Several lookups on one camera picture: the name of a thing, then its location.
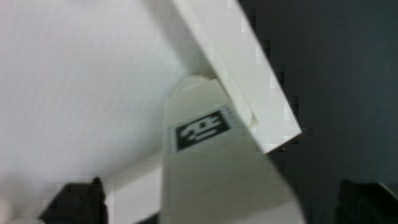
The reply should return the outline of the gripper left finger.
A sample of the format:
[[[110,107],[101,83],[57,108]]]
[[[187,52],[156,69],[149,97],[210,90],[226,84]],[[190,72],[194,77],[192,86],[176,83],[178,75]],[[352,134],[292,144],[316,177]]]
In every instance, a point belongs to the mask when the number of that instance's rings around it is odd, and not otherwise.
[[[39,215],[45,224],[107,224],[107,194],[101,179],[64,185]]]

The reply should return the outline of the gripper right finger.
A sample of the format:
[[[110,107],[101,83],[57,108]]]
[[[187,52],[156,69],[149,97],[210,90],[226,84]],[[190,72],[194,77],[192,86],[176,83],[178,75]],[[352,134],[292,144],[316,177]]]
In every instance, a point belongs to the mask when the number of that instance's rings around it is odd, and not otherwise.
[[[334,224],[398,224],[398,183],[341,181]]]

